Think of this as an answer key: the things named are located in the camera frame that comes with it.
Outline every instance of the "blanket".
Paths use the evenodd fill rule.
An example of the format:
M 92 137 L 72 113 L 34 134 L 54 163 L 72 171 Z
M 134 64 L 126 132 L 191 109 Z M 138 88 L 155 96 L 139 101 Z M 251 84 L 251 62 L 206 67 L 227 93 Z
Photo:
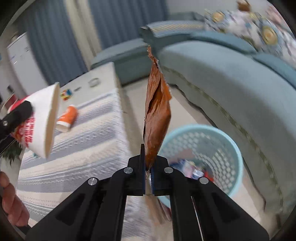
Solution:
M 131 157 L 118 90 L 77 107 L 69 132 L 55 132 L 48 159 L 26 151 L 17 195 L 30 212 L 34 226 L 90 177 L 111 177 Z M 128 197 L 122 237 L 151 240 L 152 221 L 143 197 Z

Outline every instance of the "small object on table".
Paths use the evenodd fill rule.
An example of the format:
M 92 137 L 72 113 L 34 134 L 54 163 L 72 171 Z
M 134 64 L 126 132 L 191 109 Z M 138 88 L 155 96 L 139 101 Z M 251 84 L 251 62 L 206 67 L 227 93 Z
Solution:
M 73 95 L 72 91 L 70 89 L 66 89 L 61 93 L 61 98 L 66 101 Z
M 99 83 L 100 83 L 99 79 L 98 79 L 98 78 L 94 78 L 94 79 L 91 79 L 91 80 L 89 81 L 89 86 L 90 86 L 90 87 L 95 87 L 95 86 L 97 86 Z
M 57 130 L 61 132 L 68 132 L 71 125 L 76 120 L 78 111 L 74 105 L 68 106 L 66 112 L 59 118 L 57 122 Z
M 81 86 L 78 87 L 78 88 L 76 88 L 76 89 L 74 89 L 74 91 L 76 92 L 76 91 L 78 91 L 78 90 L 80 90 L 80 89 L 81 89 Z

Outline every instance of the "floral pillow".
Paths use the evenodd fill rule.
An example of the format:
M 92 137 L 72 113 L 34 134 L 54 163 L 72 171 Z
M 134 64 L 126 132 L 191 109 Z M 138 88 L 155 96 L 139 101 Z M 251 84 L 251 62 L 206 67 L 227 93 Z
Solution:
M 258 13 L 218 11 L 205 15 L 205 29 L 232 33 L 258 51 L 281 58 L 296 68 L 296 41 L 290 32 Z

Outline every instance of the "blue curtain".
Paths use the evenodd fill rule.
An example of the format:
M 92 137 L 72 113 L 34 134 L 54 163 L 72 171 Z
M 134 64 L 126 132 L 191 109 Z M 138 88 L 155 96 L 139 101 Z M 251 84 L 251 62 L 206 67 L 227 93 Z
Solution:
M 63 0 L 36 0 L 17 19 L 46 81 L 61 86 L 87 72 Z
M 139 37 L 139 28 L 167 17 L 165 0 L 89 0 L 102 48 Z

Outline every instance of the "finger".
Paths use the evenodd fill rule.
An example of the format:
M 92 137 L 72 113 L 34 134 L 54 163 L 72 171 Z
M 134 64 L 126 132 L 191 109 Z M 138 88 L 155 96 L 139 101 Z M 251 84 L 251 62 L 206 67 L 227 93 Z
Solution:
M 9 178 L 4 172 L 0 172 L 0 186 L 3 188 L 9 185 Z
M 29 214 L 27 208 L 25 207 L 25 205 L 23 204 L 22 213 L 20 215 L 19 220 L 16 223 L 16 226 L 23 227 L 23 226 L 28 225 L 29 218 L 30 218 L 30 214 Z
M 15 198 L 8 214 L 8 221 L 15 225 L 20 218 L 20 214 L 22 212 L 22 202 L 18 198 Z
M 6 188 L 4 188 L 2 196 L 2 207 L 6 213 L 9 213 L 13 200 L 15 198 L 15 188 L 10 183 Z

